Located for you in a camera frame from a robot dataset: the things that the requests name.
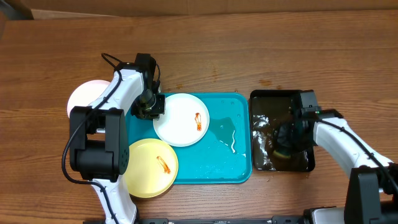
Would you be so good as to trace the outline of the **green yellow sponge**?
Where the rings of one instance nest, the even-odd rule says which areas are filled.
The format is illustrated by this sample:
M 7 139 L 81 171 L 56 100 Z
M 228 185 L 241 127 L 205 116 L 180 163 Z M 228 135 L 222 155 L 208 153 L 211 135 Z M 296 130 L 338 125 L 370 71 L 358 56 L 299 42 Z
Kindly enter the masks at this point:
M 273 151 L 273 156 L 274 157 L 278 157 L 279 159 L 290 159 L 291 158 L 291 154 L 289 154 L 286 151 Z

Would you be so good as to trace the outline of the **white plate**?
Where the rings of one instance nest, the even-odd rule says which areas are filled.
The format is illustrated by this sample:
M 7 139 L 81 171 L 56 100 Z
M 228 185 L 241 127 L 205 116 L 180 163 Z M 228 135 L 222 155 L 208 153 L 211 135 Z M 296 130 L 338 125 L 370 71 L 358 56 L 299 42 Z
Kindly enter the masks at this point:
M 167 144 L 186 147 L 197 143 L 210 124 L 208 108 L 198 97 L 177 93 L 165 98 L 165 113 L 153 121 L 158 137 Z
M 95 101 L 109 86 L 106 80 L 92 80 L 81 84 L 70 95 L 67 103 L 67 116 L 70 117 L 71 110 L 75 106 L 88 106 Z

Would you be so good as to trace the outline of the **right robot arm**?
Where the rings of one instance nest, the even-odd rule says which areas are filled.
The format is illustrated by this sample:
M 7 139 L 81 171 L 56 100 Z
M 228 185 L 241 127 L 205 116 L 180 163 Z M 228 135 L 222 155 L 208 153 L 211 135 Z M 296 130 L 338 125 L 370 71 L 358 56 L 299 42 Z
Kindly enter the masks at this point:
M 277 157 L 324 148 L 349 178 L 344 207 L 304 211 L 297 223 L 397 223 L 397 164 L 366 144 L 337 110 L 299 110 L 274 134 Z

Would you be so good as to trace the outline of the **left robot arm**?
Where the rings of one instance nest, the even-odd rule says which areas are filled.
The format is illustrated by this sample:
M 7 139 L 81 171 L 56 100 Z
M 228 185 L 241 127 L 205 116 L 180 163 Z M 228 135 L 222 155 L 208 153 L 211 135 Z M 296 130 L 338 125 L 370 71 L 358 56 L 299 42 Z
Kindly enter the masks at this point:
M 123 175 L 129 163 L 126 115 L 146 120 L 165 112 L 159 94 L 160 68 L 153 59 L 119 62 L 103 94 L 70 113 L 70 138 L 62 154 L 62 172 L 74 184 L 90 185 L 106 214 L 105 223 L 138 223 L 138 211 Z

